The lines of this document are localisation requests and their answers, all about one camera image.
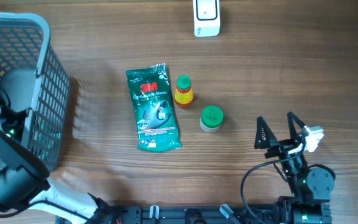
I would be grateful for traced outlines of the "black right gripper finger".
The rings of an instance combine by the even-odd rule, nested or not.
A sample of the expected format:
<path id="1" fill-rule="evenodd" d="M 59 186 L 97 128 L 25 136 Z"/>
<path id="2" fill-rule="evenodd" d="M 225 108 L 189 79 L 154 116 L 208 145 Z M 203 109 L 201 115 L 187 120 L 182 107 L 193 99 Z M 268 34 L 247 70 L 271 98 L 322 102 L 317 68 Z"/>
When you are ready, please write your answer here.
<path id="1" fill-rule="evenodd" d="M 255 136 L 255 149 L 268 149 L 279 145 L 279 141 L 269 128 L 262 116 L 257 118 L 257 130 Z"/>
<path id="2" fill-rule="evenodd" d="M 295 123 L 301 128 L 303 129 L 303 127 L 305 126 L 305 123 L 302 122 L 302 120 L 300 120 L 295 114 L 294 112 L 290 111 L 287 113 L 287 118 L 288 118 L 288 127 L 289 127 L 289 131 L 290 131 L 290 137 L 292 139 L 295 139 L 297 136 L 297 131 L 295 128 Z"/>

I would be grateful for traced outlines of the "green lid white jar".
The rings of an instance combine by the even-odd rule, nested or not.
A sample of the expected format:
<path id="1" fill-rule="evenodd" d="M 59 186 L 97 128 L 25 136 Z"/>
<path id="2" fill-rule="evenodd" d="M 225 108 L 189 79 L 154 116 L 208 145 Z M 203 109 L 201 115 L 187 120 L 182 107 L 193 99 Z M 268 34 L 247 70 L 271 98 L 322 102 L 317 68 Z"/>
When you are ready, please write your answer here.
<path id="1" fill-rule="evenodd" d="M 224 113 L 220 107 L 208 105 L 202 110 L 200 127 L 207 133 L 214 133 L 219 130 L 223 123 L 223 119 Z"/>

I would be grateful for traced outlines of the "red sauce bottle green cap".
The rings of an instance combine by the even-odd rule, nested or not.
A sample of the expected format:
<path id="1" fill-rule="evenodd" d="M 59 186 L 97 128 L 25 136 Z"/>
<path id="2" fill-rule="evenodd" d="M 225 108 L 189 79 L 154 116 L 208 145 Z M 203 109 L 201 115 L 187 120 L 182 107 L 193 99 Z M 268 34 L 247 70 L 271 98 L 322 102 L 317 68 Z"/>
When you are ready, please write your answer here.
<path id="1" fill-rule="evenodd" d="M 187 75 L 179 76 L 174 93 L 175 103 L 181 108 L 189 108 L 193 98 L 194 94 L 190 77 Z"/>

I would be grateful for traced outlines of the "green 3M gloves packet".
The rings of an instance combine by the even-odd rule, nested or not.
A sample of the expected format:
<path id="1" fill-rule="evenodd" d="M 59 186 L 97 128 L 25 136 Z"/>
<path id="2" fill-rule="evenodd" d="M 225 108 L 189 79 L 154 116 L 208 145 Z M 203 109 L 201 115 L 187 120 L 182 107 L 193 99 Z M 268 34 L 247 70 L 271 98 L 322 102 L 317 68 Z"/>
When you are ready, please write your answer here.
<path id="1" fill-rule="evenodd" d="M 138 149 L 165 152 L 181 148 L 172 101 L 172 91 L 164 63 L 126 70 L 134 109 Z"/>

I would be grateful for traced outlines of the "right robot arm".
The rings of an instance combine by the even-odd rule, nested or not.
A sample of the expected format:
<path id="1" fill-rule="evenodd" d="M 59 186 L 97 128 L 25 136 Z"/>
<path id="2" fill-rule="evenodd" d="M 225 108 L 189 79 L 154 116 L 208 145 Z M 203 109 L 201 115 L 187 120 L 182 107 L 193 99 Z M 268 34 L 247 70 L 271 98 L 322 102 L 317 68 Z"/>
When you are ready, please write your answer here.
<path id="1" fill-rule="evenodd" d="M 334 188 L 335 173 L 321 164 L 308 165 L 304 152 L 315 152 L 324 137 L 321 126 L 308 126 L 293 112 L 287 113 L 290 137 L 279 141 L 263 117 L 257 118 L 254 147 L 265 149 L 267 159 L 276 157 L 282 166 L 293 197 L 299 203 L 329 202 Z"/>

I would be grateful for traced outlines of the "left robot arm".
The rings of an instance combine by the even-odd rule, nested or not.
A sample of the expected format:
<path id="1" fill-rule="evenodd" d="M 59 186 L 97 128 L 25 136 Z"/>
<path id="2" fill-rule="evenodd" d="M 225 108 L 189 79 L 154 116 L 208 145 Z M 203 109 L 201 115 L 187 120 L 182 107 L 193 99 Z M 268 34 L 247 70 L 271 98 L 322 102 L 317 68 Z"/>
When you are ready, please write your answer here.
<path id="1" fill-rule="evenodd" d="M 110 206 L 100 198 L 70 189 L 50 178 L 42 161 L 9 132 L 28 116 L 16 112 L 0 90 L 0 218 L 25 210 L 41 210 L 59 217 L 59 223 L 113 223 Z"/>

